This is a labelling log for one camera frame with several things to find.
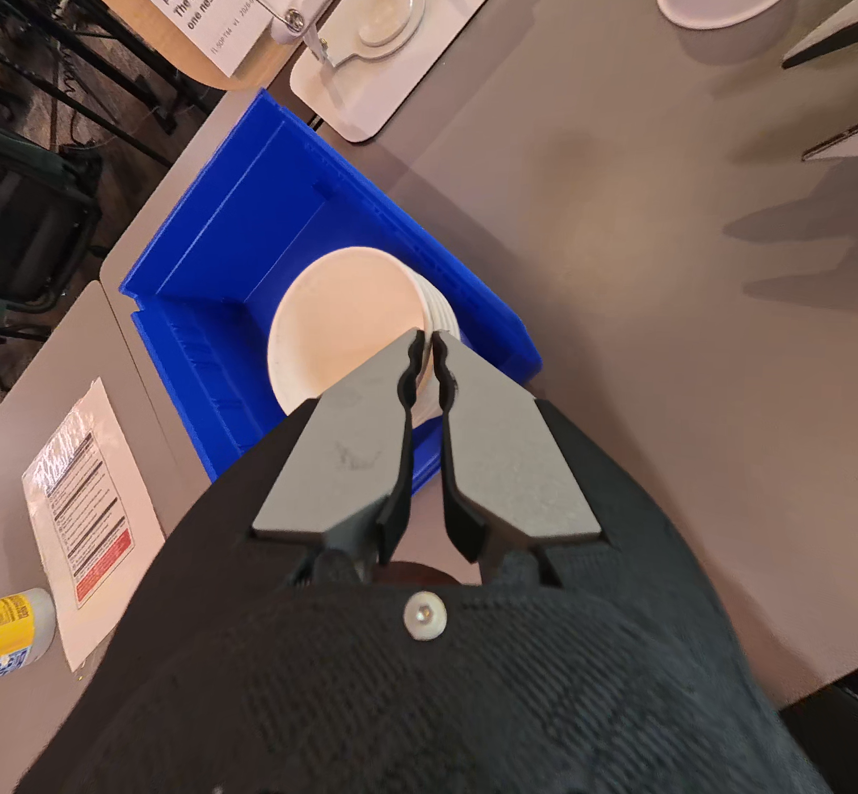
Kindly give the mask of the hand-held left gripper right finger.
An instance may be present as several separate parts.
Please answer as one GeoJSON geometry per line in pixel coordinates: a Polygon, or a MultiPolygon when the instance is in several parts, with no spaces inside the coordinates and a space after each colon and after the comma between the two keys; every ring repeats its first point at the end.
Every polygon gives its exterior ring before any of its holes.
{"type": "Polygon", "coordinates": [[[592,542],[593,509],[536,398],[449,332],[433,334],[445,529],[472,564],[592,542]]]}

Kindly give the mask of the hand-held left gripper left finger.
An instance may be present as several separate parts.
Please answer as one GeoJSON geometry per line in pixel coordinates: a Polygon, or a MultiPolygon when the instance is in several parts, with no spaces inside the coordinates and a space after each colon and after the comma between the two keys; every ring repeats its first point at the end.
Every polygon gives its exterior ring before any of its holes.
{"type": "Polygon", "coordinates": [[[390,562],[410,518],[424,348],[408,330],[316,400],[252,522],[258,538],[390,562]]]}

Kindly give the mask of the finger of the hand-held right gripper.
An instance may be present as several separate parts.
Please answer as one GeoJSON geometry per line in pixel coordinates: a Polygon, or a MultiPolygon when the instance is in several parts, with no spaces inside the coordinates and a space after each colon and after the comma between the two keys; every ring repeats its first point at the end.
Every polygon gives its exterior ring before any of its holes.
{"type": "Polygon", "coordinates": [[[789,49],[782,68],[797,67],[856,43],[857,0],[852,0],[789,49]]]}
{"type": "Polygon", "coordinates": [[[857,133],[857,125],[855,124],[842,133],[831,136],[804,151],[801,155],[801,161],[806,163],[815,160],[856,158],[857,133]]]}

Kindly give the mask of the blue plastic bin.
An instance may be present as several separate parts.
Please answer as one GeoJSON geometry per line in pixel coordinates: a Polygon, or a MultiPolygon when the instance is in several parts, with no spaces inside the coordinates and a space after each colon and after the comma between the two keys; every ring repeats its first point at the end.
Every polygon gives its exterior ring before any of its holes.
{"type": "Polygon", "coordinates": [[[209,481],[285,418],[266,349],[287,287],[328,252],[377,248],[450,302],[463,340],[524,384],[543,361],[477,275],[268,92],[258,92],[123,280],[136,330],[209,481]]]}

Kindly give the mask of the laminated printed sheet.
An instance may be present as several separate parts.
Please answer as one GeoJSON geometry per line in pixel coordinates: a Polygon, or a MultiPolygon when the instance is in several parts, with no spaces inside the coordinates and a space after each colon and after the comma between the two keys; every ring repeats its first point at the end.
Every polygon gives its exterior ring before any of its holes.
{"type": "Polygon", "coordinates": [[[101,378],[22,475],[70,671],[118,626],[165,535],[101,378]]]}

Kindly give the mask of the white wipes canister yellow label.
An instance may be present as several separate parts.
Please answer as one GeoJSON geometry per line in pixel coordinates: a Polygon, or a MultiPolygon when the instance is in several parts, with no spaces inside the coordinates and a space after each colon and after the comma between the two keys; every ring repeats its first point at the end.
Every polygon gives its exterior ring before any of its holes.
{"type": "Polygon", "coordinates": [[[52,596],[32,588],[1,598],[1,676],[39,660],[50,648],[57,628],[52,596]]]}

